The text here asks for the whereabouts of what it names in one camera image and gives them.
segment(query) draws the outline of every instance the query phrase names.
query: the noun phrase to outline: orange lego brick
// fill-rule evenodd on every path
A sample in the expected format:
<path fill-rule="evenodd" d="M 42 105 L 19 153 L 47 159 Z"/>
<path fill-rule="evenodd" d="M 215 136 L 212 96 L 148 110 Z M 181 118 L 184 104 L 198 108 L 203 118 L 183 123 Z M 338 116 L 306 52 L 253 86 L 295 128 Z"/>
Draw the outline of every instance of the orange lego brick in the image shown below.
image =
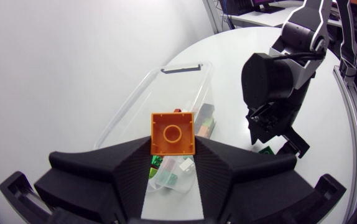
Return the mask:
<path fill-rule="evenodd" d="M 193 113 L 151 114 L 151 155 L 194 154 Z"/>

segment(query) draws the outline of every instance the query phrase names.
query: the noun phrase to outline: white round table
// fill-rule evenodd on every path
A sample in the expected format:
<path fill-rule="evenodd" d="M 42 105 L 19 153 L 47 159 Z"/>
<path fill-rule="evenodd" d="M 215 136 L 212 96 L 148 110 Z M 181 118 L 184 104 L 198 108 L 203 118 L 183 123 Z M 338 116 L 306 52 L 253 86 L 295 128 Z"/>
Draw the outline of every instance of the white round table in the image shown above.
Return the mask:
<path fill-rule="evenodd" d="M 243 101 L 241 71 L 255 52 L 268 53 L 281 30 L 249 27 L 220 33 L 193 44 L 173 58 L 169 65 L 209 60 L 214 66 L 212 79 L 216 126 L 214 141 L 241 149 L 258 151 L 270 146 L 277 152 L 285 139 L 275 137 L 263 144 L 251 145 L 248 109 Z M 339 60 L 328 51 L 311 81 L 303 106 L 293 125 L 310 145 L 295 170 L 312 186 L 323 174 L 330 174 L 347 191 L 322 223 L 342 223 L 353 184 L 353 145 L 345 104 L 333 76 Z M 146 195 L 142 218 L 155 220 L 202 219 L 202 205 L 197 180 L 187 194 L 162 189 Z"/>

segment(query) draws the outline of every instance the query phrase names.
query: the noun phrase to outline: green block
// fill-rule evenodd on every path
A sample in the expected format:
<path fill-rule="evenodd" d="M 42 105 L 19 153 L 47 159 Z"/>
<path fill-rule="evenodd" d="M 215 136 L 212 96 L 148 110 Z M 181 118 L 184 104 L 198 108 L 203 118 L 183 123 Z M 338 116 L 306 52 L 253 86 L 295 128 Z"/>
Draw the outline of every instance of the green block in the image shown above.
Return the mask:
<path fill-rule="evenodd" d="M 259 153 L 260 154 L 274 155 L 274 152 L 271 150 L 270 146 L 267 146 L 264 149 L 260 150 Z"/>
<path fill-rule="evenodd" d="M 172 175 L 170 176 L 169 180 L 167 181 L 167 185 L 173 186 L 173 185 L 176 184 L 176 182 L 177 182 L 177 175 L 172 174 Z"/>
<path fill-rule="evenodd" d="M 204 120 L 202 126 L 211 127 L 213 124 L 213 117 Z"/>
<path fill-rule="evenodd" d="M 162 161 L 163 161 L 163 158 L 161 158 L 160 156 L 152 156 L 151 164 L 159 168 Z"/>
<path fill-rule="evenodd" d="M 153 178 L 153 177 L 155 176 L 156 172 L 158 172 L 158 170 L 157 170 L 157 169 L 155 169 L 155 168 L 152 168 L 152 167 L 151 167 L 151 169 L 149 169 L 149 176 L 148 176 L 148 179 Z"/>

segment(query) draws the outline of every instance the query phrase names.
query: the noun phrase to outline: cable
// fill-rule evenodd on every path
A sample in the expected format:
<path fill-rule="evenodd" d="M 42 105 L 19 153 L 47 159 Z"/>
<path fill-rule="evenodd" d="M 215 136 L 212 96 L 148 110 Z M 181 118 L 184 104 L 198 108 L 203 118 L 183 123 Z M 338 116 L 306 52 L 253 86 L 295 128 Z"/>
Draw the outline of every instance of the cable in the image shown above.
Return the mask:
<path fill-rule="evenodd" d="M 277 57 L 273 57 L 273 60 L 282 60 L 282 59 L 299 59 L 299 60 L 321 60 L 325 57 L 326 52 L 302 52 L 302 53 L 293 53 L 285 54 Z"/>

